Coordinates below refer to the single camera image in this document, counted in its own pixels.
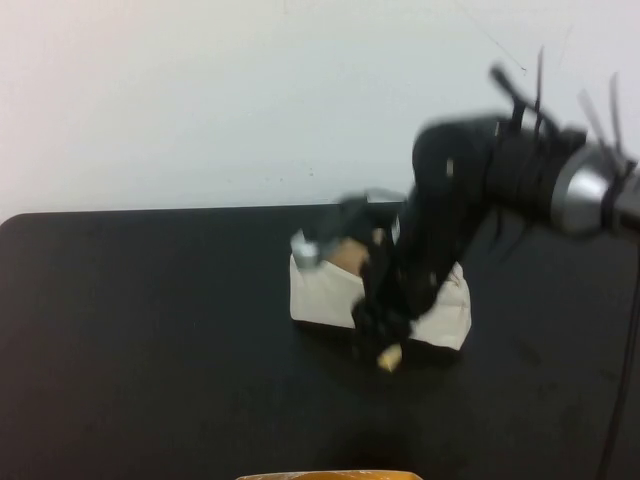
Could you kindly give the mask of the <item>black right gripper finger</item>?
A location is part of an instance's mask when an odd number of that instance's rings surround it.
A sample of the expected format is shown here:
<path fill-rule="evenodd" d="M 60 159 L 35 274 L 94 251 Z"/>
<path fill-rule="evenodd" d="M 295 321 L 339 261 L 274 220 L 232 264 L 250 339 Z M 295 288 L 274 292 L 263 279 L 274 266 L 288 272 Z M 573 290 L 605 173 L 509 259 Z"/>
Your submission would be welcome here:
<path fill-rule="evenodd" d="M 351 316 L 355 326 L 356 356 L 375 364 L 381 351 L 378 315 L 365 299 L 359 299 L 352 308 Z"/>
<path fill-rule="evenodd" d="M 403 345 L 413 333 L 413 323 L 407 317 L 386 317 L 382 322 L 382 343 L 385 348 Z"/>

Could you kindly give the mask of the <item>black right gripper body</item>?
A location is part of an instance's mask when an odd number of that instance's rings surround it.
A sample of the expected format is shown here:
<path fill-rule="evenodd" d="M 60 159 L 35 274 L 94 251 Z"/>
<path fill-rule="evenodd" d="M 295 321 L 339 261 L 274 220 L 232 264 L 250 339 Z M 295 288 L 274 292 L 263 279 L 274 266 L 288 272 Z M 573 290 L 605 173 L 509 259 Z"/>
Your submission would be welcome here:
<path fill-rule="evenodd" d="M 428 312 L 458 260 L 461 222 L 438 209 L 364 209 L 357 238 L 369 258 L 360 268 L 359 328 L 408 328 Z"/>

